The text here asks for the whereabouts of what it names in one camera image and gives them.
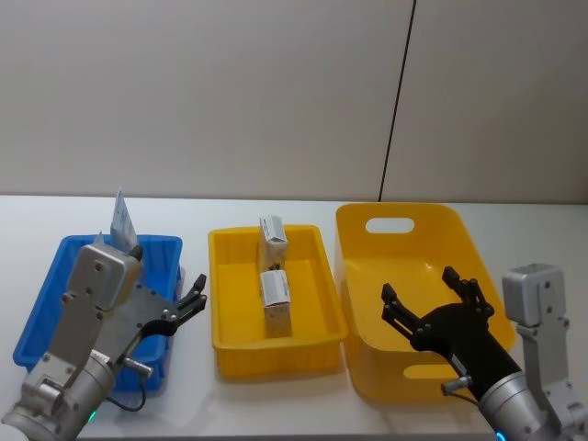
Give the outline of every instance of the yellow plastic basket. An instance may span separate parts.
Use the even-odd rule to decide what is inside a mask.
[[[225,378],[246,379],[342,366],[347,334],[333,276],[314,226],[286,226],[285,270],[292,335],[266,336],[257,272],[258,227],[209,234],[212,345]]]
[[[375,218],[412,220],[409,232],[368,232]],[[441,280],[445,266],[477,278],[495,309],[490,330],[505,348],[515,332],[500,296],[458,214],[435,204],[371,203],[337,211],[337,286],[349,326],[347,365],[356,390],[376,401],[434,401],[440,383],[456,373],[434,353],[417,353],[381,320],[382,285],[391,283],[402,303],[418,316],[459,297]]]

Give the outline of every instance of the small white box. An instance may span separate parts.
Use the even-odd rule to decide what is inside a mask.
[[[125,198],[122,195],[122,188],[119,188],[117,192],[114,214],[110,223],[110,236],[112,237],[112,246],[123,253],[128,253],[139,243],[137,233],[135,233],[130,220],[127,204],[125,204]]]
[[[290,291],[286,272],[279,269],[262,273],[261,290],[267,336],[285,337],[291,335]]]
[[[257,256],[258,271],[283,269],[286,262],[288,239],[282,225],[282,218],[274,215],[259,219],[260,237]]]

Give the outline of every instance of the basket handle hole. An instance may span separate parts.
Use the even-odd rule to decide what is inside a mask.
[[[406,234],[414,230],[411,218],[372,218],[366,223],[367,232],[372,234]]]
[[[452,379],[457,374],[448,364],[412,365],[402,372],[406,379]]]

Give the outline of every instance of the plastic tray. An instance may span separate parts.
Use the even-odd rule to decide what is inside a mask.
[[[92,243],[95,238],[95,235],[68,236],[60,243],[13,354],[15,363],[24,366],[28,372],[35,367],[51,343],[62,314],[61,297],[78,253],[82,246]],[[104,239],[110,244],[109,235],[105,235]],[[140,235],[139,243],[143,246],[142,284],[155,289],[165,299],[177,300],[182,240],[174,236]],[[160,388],[165,376],[165,354],[169,348],[170,342],[166,337],[154,335],[143,340],[135,349],[133,358],[153,368],[152,375],[145,383],[147,390]],[[137,374],[123,368],[117,377],[115,390],[139,390]]]
[[[367,223],[374,218],[408,221],[413,228],[368,232]],[[435,204],[345,205],[337,211],[337,230],[336,278],[350,328],[345,354],[360,394],[376,401],[433,401],[442,397],[440,383],[456,377],[441,356],[413,351],[400,333],[381,320],[380,295],[386,282],[408,309],[423,316],[437,306],[459,302],[441,280],[444,267],[453,266],[462,277],[478,279],[495,309],[490,319],[494,337],[506,348],[514,343],[515,332],[501,298],[452,209]]]
[[[212,344],[225,378],[340,369],[346,326],[319,230],[286,226],[292,336],[266,336],[257,272],[259,228],[209,234]]]

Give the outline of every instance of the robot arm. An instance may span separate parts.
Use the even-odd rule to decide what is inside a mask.
[[[588,409],[580,403],[568,373],[563,272],[533,264],[503,277],[506,316],[523,337],[526,382],[550,424],[572,437],[583,432]]]
[[[585,408],[568,381],[565,330],[569,321],[563,316],[561,271],[525,266],[503,278],[507,315],[519,322],[517,331],[524,338],[526,374],[490,334],[493,308],[477,281],[460,280],[450,266],[442,278],[461,303],[441,306],[419,318],[386,284],[382,318],[415,350],[436,352],[456,370],[459,379],[444,384],[443,392],[452,395],[468,388],[502,440],[585,440]]]
[[[173,304],[137,284],[141,254],[140,247],[124,254],[103,243],[82,248],[62,296],[62,317],[50,347],[2,420],[24,439],[74,440],[108,397],[123,367],[135,369],[142,378],[151,375],[149,367],[130,358],[141,340],[173,335],[204,309],[204,275]],[[0,426],[0,440],[11,430]]]

